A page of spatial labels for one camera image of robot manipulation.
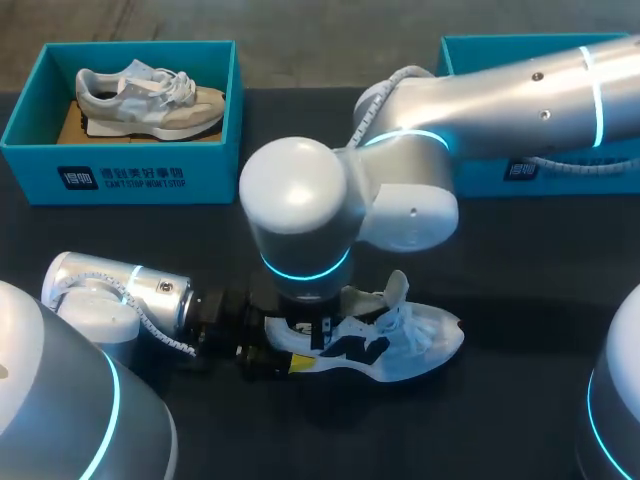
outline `glowing blue light strip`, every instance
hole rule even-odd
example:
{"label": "glowing blue light strip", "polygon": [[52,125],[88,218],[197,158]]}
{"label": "glowing blue light strip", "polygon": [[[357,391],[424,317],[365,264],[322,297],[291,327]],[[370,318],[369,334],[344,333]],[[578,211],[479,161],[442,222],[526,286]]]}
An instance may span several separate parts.
{"label": "glowing blue light strip", "polygon": [[264,262],[264,264],[269,268],[269,270],[271,270],[276,275],[280,275],[281,277],[284,277],[284,278],[286,278],[288,280],[295,280],[296,282],[309,282],[311,280],[317,280],[319,278],[326,277],[331,272],[333,272],[336,268],[338,268],[340,265],[342,265],[342,263],[347,259],[347,255],[349,255],[349,250],[344,252],[344,255],[342,256],[342,258],[340,260],[338,260],[338,263],[336,263],[329,270],[325,270],[322,273],[318,273],[317,275],[310,275],[308,277],[297,277],[295,275],[287,275],[286,273],[283,273],[280,270],[278,270],[277,268],[273,267],[269,262],[267,262],[267,259],[264,258],[263,255],[261,255],[261,256],[262,256],[262,261]]}
{"label": "glowing blue light strip", "polygon": [[365,146],[373,145],[374,143],[381,142],[382,140],[387,140],[388,138],[403,137],[405,135],[420,135],[423,137],[433,138],[434,140],[437,140],[438,142],[443,144],[445,148],[449,150],[449,145],[444,138],[436,133],[428,132],[426,130],[394,130],[393,132],[383,133],[382,135],[378,135],[377,137],[372,138],[366,143]]}
{"label": "glowing blue light strip", "polygon": [[592,380],[593,380],[593,372],[591,372],[591,378],[589,378],[589,387],[587,388],[587,411],[589,412],[589,421],[591,422],[591,429],[593,430],[593,433],[596,436],[596,440],[600,444],[600,448],[602,449],[604,454],[607,456],[607,458],[609,459],[611,464],[614,467],[616,467],[616,470],[618,470],[618,472],[620,472],[620,475],[622,475],[624,478],[626,478],[626,480],[633,480],[629,475],[627,475],[627,472],[625,472],[622,469],[622,467],[620,465],[618,465],[618,462],[616,462],[613,459],[613,457],[609,453],[609,450],[607,450],[607,447],[604,446],[604,443],[602,443],[602,439],[600,438],[600,435],[598,434],[598,430],[596,429],[596,424],[593,422],[593,415],[591,414],[591,381]]}
{"label": "glowing blue light strip", "polygon": [[118,380],[118,372],[116,372],[116,367],[109,356],[106,353],[104,353],[104,356],[107,358],[107,362],[111,368],[111,375],[113,376],[113,407],[111,407],[111,417],[109,418],[109,424],[107,425],[107,432],[104,434],[104,438],[102,439],[102,443],[100,444],[96,455],[93,457],[93,460],[87,467],[87,470],[80,477],[80,480],[89,480],[91,475],[93,475],[98,468],[98,465],[100,465],[107,448],[109,448],[109,443],[111,443],[111,438],[113,437],[113,432],[115,431],[116,423],[118,422],[118,413],[120,412],[120,380]]}
{"label": "glowing blue light strip", "polygon": [[604,137],[604,112],[602,108],[602,89],[600,88],[600,82],[596,78],[593,72],[593,57],[587,47],[580,47],[584,62],[587,64],[587,71],[591,74],[591,88],[593,89],[593,104],[596,109],[596,139],[593,142],[593,148],[599,147],[602,144],[602,138]]}
{"label": "glowing blue light strip", "polygon": [[[140,271],[140,269],[142,268],[142,265],[138,265],[136,268],[133,269],[133,272],[131,272],[131,275],[129,275],[129,281],[127,282],[127,292],[131,291],[131,287],[133,287],[133,282],[136,281],[136,277],[138,276],[138,272]],[[122,304],[126,305],[127,304],[127,299],[125,297],[122,297]]]}

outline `white sneaker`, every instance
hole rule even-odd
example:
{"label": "white sneaker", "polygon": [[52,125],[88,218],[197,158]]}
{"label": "white sneaker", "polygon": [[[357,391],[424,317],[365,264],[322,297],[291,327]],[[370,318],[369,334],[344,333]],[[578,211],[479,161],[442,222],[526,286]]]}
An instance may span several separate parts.
{"label": "white sneaker", "polygon": [[399,270],[383,293],[343,289],[346,316],[322,351],[311,350],[309,324],[298,323],[292,329],[284,318],[265,319],[267,338],[275,349],[305,357],[294,357],[294,371],[353,368],[378,382],[422,375],[449,360],[462,345],[464,333],[449,312],[407,302],[408,290],[407,277]]}
{"label": "white sneaker", "polygon": [[197,87],[186,73],[153,69],[138,60],[120,73],[82,69],[76,75],[78,105],[87,118],[87,135],[152,135],[184,140],[218,123],[224,93]]}

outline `cardboard insert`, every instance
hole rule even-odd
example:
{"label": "cardboard insert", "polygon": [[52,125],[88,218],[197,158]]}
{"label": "cardboard insert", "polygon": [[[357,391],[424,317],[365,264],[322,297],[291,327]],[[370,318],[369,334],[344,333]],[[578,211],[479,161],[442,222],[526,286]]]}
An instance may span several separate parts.
{"label": "cardboard insert", "polygon": [[[214,133],[199,137],[192,142],[220,142],[222,138],[222,128],[216,128]],[[73,100],[69,106],[67,117],[65,118],[62,130],[58,136],[58,145],[90,145],[100,143],[158,143],[153,137],[89,137],[82,128],[82,112],[78,107],[78,102]]]}

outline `shoe box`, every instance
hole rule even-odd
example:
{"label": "shoe box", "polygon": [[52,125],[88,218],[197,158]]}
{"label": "shoe box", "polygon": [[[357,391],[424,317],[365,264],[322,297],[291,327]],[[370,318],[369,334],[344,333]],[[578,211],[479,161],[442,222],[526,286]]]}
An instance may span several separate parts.
{"label": "shoe box", "polygon": [[[223,91],[220,128],[194,141],[87,137],[77,72],[116,73],[134,59]],[[227,204],[237,190],[242,104],[231,41],[47,44],[0,149],[31,205]]]}
{"label": "shoe box", "polygon": [[[582,45],[626,36],[625,33],[558,35],[480,35],[442,37],[437,76],[460,75]],[[640,140],[627,140],[549,155],[564,163],[604,165],[640,158]],[[540,169],[519,158],[466,160],[454,167],[460,197],[511,197],[640,193],[640,171],[579,176]]]}

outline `black n logo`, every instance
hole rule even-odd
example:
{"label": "black n logo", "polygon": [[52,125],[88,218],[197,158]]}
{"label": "black n logo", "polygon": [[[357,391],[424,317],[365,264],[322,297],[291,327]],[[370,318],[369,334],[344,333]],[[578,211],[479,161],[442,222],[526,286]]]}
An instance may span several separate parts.
{"label": "black n logo", "polygon": [[364,348],[364,341],[364,337],[347,335],[327,348],[320,356],[339,357],[340,355],[345,355],[347,360],[373,365],[380,358],[380,355],[389,348],[389,339],[387,337],[375,339],[366,349]]}

